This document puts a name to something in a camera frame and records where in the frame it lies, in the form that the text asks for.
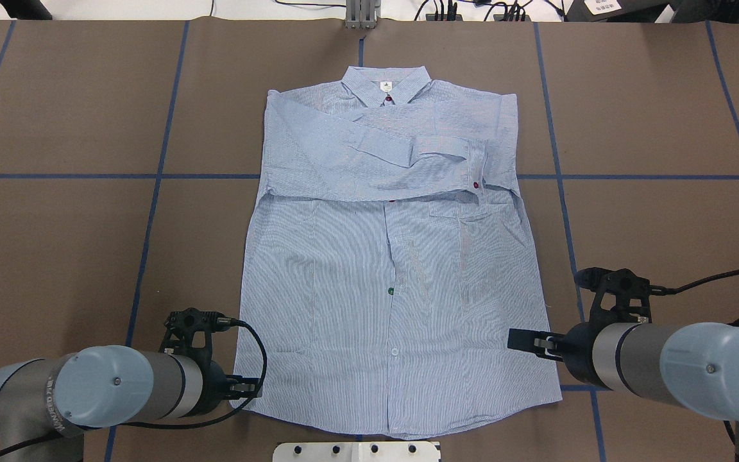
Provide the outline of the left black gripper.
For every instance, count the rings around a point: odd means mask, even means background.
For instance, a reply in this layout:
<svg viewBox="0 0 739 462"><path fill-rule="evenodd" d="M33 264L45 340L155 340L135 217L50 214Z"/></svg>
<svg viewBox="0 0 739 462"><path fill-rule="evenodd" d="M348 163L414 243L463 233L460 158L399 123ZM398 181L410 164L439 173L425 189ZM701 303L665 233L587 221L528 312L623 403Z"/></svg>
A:
<svg viewBox="0 0 739 462"><path fill-rule="evenodd" d="M224 400L254 400L262 395L261 388L258 386L259 377L243 377L242 375L229 375L228 377L222 366L214 361L209 362L208 368L205 368L202 374L203 386L198 400L198 415L207 415L214 411Z"/></svg>

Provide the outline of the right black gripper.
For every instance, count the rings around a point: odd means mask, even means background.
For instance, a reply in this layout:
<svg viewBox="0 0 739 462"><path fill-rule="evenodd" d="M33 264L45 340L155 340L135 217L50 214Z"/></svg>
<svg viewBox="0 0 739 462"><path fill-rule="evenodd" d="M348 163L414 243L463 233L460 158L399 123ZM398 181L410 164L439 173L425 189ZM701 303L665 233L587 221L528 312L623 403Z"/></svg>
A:
<svg viewBox="0 0 739 462"><path fill-rule="evenodd" d="M590 323L579 323L559 337L554 332L510 329L508 348L534 355L558 355L572 377L586 385L601 386L593 365L596 339Z"/></svg>

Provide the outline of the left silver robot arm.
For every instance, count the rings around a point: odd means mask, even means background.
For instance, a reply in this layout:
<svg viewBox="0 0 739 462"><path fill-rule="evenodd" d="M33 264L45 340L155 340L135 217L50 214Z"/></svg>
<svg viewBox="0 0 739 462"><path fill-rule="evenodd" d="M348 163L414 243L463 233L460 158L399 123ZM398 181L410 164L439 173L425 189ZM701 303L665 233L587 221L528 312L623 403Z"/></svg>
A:
<svg viewBox="0 0 739 462"><path fill-rule="evenodd" d="M228 375L208 348L93 346L0 368L1 461L82 461L85 434L114 426L194 429L177 418L259 397L258 377Z"/></svg>

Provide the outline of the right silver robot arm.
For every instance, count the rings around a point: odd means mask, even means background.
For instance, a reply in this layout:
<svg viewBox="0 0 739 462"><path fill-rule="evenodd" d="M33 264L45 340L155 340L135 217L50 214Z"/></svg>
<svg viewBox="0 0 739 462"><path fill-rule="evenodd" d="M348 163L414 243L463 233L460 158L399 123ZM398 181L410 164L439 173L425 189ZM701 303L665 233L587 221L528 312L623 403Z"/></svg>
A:
<svg viewBox="0 0 739 462"><path fill-rule="evenodd" d="M566 334L511 329L507 345L563 363L582 383L727 421L739 461L739 327L581 323Z"/></svg>

